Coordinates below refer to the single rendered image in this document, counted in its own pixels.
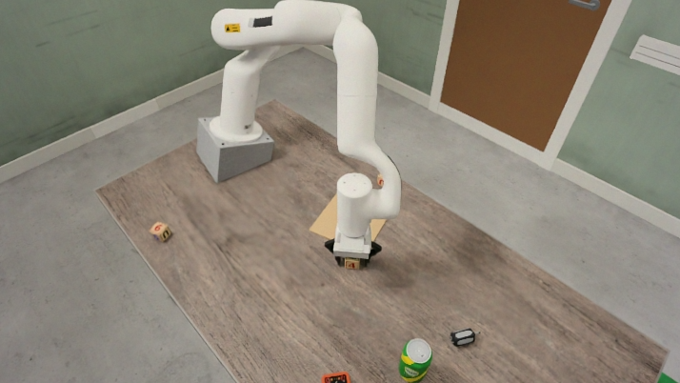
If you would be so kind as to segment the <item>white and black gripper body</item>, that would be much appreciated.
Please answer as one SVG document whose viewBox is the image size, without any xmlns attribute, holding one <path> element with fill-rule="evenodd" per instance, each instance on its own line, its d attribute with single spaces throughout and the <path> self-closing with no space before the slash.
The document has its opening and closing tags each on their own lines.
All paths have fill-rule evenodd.
<svg viewBox="0 0 680 383">
<path fill-rule="evenodd" d="M 366 239 L 366 240 L 365 240 Z M 336 226 L 336 231 L 335 231 L 335 243 L 340 243 L 341 240 L 341 232 L 338 229 L 338 223 Z M 371 228 L 370 224 L 369 227 L 367 228 L 367 232 L 364 234 L 364 245 L 370 245 L 371 247 Z"/>
</svg>

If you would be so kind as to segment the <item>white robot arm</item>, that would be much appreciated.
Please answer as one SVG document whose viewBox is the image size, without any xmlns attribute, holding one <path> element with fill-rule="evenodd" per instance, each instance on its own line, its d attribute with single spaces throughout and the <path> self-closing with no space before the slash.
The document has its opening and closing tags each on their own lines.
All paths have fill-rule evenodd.
<svg viewBox="0 0 680 383">
<path fill-rule="evenodd" d="M 401 178 L 374 139 L 378 48 L 360 11 L 342 4 L 285 0 L 271 10 L 220 10 L 212 19 L 211 33 L 222 48 L 246 50 L 226 64 L 221 114 L 210 121 L 211 133 L 232 143 L 261 137 L 262 128 L 254 121 L 260 75 L 281 46 L 333 46 L 338 68 L 338 150 L 371 164 L 384 180 L 382 189 L 373 189 L 361 173 L 338 180 L 341 240 L 334 243 L 333 256 L 369 259 L 364 234 L 372 219 L 397 217 Z"/>
</svg>

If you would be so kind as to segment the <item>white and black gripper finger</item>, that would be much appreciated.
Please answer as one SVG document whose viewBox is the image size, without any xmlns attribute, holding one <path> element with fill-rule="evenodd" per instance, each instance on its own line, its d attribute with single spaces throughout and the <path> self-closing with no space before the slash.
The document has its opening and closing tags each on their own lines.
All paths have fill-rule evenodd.
<svg viewBox="0 0 680 383">
<path fill-rule="evenodd" d="M 367 263 L 370 263 L 370 258 L 371 258 L 372 256 L 375 256 L 377 253 L 379 253 L 380 251 L 382 251 L 382 246 L 376 244 L 376 243 L 373 242 L 373 241 L 371 241 L 371 247 L 372 247 L 372 249 L 370 250 L 370 253 L 369 253 L 369 259 L 365 259 L 365 267 L 367 267 Z M 367 262 L 367 261 L 368 261 L 368 262 Z"/>
<path fill-rule="evenodd" d="M 335 238 L 333 238 L 329 241 L 326 241 L 324 247 L 327 248 L 330 252 L 333 253 L 334 243 L 335 243 Z M 341 257 L 335 256 L 335 261 L 337 261 L 337 265 L 340 265 Z"/>
</svg>

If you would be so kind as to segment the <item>green and yellow striped can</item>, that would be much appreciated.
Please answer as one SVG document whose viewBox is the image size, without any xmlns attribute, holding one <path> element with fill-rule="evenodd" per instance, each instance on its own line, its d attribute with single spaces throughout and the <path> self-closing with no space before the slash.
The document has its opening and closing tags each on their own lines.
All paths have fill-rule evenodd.
<svg viewBox="0 0 680 383">
<path fill-rule="evenodd" d="M 432 352 L 429 344 L 424 340 L 413 339 L 408 343 L 402 353 L 399 372 L 409 383 L 417 383 L 423 380 L 427 373 L 432 360 Z"/>
</svg>

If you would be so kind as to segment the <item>beige mat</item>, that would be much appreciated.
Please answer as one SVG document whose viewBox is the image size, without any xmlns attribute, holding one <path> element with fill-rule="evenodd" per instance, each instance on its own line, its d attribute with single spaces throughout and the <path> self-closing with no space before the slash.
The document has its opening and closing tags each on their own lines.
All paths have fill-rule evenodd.
<svg viewBox="0 0 680 383">
<path fill-rule="evenodd" d="M 372 219 L 370 223 L 371 241 L 374 241 L 377 234 L 385 224 L 385 219 Z M 323 210 L 314 224 L 310 227 L 310 231 L 317 233 L 329 240 L 335 238 L 335 231 L 337 226 L 337 194 L 332 198 L 327 207 Z"/>
</svg>

